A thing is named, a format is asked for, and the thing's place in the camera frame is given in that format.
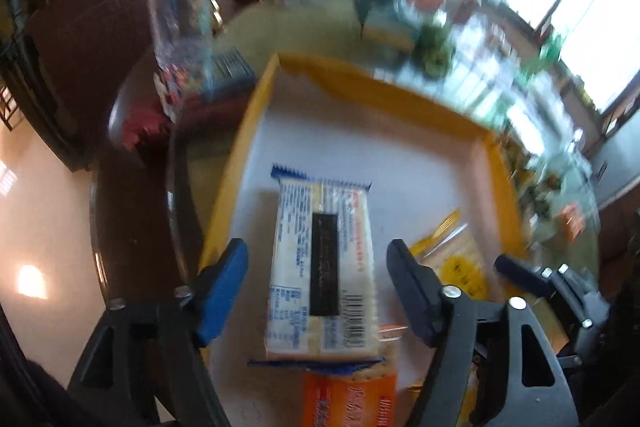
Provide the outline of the yellow cardboard tray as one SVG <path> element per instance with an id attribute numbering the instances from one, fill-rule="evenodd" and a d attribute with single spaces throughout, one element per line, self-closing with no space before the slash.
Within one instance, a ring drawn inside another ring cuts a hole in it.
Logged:
<path id="1" fill-rule="evenodd" d="M 310 54 L 274 54 L 222 169 L 200 259 L 211 265 L 235 237 L 248 248 L 239 296 L 208 359 L 235 426 L 296 426 L 302 419 L 300 374 L 250 365 L 265 353 L 276 167 L 367 193 L 382 322 L 402 317 L 386 269 L 393 239 L 416 243 L 459 210 L 487 260 L 524 251 L 514 184 L 494 132 L 355 65 Z"/>

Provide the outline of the small orange snack pack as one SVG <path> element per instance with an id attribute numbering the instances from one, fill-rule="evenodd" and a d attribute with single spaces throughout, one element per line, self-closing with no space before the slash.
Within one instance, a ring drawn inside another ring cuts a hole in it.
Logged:
<path id="1" fill-rule="evenodd" d="M 556 219 L 567 243 L 573 243 L 585 231 L 585 219 L 576 202 L 563 206 Z"/>

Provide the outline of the orange cracker pack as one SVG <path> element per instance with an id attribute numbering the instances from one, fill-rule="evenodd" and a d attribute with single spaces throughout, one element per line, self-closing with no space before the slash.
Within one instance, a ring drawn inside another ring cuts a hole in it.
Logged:
<path id="1" fill-rule="evenodd" d="M 307 373 L 302 426 L 393 426 L 396 386 L 397 367 L 390 360 L 349 376 Z"/>

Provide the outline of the blue white cracker pack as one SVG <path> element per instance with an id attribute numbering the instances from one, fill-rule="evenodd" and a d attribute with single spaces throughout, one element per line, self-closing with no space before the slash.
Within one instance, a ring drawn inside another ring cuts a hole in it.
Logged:
<path id="1" fill-rule="evenodd" d="M 367 184 L 275 165 L 267 361 L 369 362 L 381 352 Z"/>

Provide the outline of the green cloth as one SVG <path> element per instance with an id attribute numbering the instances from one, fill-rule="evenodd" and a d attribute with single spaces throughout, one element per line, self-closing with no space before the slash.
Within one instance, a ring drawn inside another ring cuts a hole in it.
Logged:
<path id="1" fill-rule="evenodd" d="M 427 77 L 439 80 L 449 73 L 456 54 L 450 27 L 439 23 L 425 23 L 420 30 L 413 57 Z"/>

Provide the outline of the yellow snack bag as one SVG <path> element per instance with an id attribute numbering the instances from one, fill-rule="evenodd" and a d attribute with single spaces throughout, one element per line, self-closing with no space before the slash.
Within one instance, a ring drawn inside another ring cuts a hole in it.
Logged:
<path id="1" fill-rule="evenodd" d="M 435 231 L 409 248 L 420 265 L 431 268 L 442 285 L 454 285 L 475 300 L 489 300 L 485 260 L 469 225 L 454 210 Z"/>

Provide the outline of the green plastic bottle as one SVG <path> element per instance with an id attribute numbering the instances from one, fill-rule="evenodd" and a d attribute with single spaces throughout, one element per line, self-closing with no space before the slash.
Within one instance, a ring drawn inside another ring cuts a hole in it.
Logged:
<path id="1" fill-rule="evenodd" d="M 522 64 L 521 72 L 532 78 L 559 62 L 565 38 L 558 32 L 548 35 L 536 57 Z"/>

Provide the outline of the clear glass pitcher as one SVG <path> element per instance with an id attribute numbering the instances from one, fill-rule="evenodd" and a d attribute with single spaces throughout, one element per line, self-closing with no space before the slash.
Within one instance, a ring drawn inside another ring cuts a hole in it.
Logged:
<path id="1" fill-rule="evenodd" d="M 184 101 L 214 89 L 210 0 L 146 0 L 160 106 L 175 120 Z"/>

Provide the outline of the tissue box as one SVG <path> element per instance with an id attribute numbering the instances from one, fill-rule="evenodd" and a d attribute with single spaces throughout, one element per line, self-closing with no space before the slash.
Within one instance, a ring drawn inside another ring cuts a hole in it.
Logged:
<path id="1" fill-rule="evenodd" d="M 354 0 L 360 36 L 410 53 L 416 47 L 424 17 L 410 0 Z"/>

